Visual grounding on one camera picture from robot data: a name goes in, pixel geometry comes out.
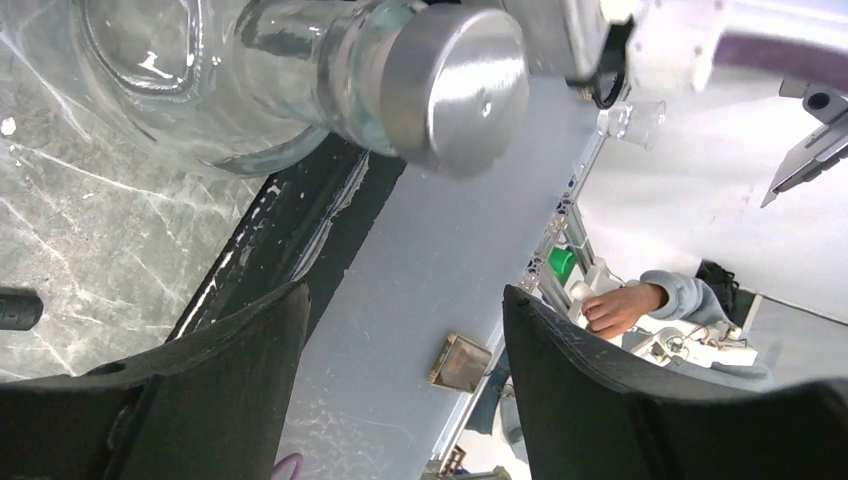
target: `hand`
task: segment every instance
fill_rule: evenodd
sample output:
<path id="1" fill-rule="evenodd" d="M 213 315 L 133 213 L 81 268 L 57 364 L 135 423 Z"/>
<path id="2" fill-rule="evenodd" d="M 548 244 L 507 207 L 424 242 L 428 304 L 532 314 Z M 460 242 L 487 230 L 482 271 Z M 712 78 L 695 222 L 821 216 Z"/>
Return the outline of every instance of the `hand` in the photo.
<path id="1" fill-rule="evenodd" d="M 661 308 L 668 294 L 657 285 L 643 283 L 607 292 L 583 303 L 583 315 L 589 320 L 587 329 L 609 340 L 630 330 L 639 317 Z"/>

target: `green object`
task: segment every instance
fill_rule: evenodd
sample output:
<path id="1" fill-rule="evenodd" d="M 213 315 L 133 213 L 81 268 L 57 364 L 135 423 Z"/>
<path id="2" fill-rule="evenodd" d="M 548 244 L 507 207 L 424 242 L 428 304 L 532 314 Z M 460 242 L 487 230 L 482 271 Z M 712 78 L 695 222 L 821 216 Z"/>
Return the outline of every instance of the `green object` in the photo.
<path id="1" fill-rule="evenodd" d="M 560 286 L 565 286 L 565 282 L 568 281 L 568 277 L 571 276 L 577 264 L 577 256 L 569 250 L 554 248 L 551 256 L 548 257 L 548 263 L 551 264 Z"/>

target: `clear plastic cup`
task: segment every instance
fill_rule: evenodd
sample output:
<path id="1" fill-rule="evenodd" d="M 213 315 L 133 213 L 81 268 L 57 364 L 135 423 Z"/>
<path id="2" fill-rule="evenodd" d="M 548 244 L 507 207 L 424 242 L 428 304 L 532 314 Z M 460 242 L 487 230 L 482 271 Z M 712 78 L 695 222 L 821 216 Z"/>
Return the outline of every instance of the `clear plastic cup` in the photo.
<path id="1" fill-rule="evenodd" d="M 665 102 L 618 102 L 598 114 L 598 133 L 651 150 L 663 123 Z"/>

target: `gray hoodie sleeve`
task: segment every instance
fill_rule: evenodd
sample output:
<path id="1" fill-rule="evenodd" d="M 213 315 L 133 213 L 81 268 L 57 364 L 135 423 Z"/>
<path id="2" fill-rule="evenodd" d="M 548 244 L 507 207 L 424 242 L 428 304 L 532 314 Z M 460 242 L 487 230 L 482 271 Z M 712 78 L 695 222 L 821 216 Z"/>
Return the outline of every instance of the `gray hoodie sleeve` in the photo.
<path id="1" fill-rule="evenodd" d="M 640 281 L 662 287 L 668 293 L 668 303 L 649 314 L 657 320 L 681 319 L 703 326 L 719 320 L 729 322 L 715 293 L 702 280 L 679 273 L 654 270 L 645 272 Z M 754 365 L 750 367 L 713 363 L 711 369 L 704 369 L 677 359 L 666 368 L 701 380 L 745 390 L 764 391 L 775 386 L 771 368 L 763 361 L 763 355 L 757 355 Z"/>
<path id="2" fill-rule="evenodd" d="M 645 272 L 640 281 L 662 287 L 668 293 L 668 303 L 649 314 L 657 320 L 680 319 L 704 326 L 727 320 L 715 293 L 700 279 L 652 270 Z"/>

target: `small metal plate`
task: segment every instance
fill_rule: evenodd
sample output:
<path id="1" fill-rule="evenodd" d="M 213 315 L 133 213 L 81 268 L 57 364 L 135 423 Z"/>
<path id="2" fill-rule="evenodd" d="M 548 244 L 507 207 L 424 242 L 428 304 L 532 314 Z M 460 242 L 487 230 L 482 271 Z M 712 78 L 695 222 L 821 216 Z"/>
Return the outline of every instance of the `small metal plate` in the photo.
<path id="1" fill-rule="evenodd" d="M 437 387 L 474 393 L 486 375 L 486 368 L 491 360 L 491 352 L 461 335 L 452 333 L 433 364 L 427 381 Z"/>

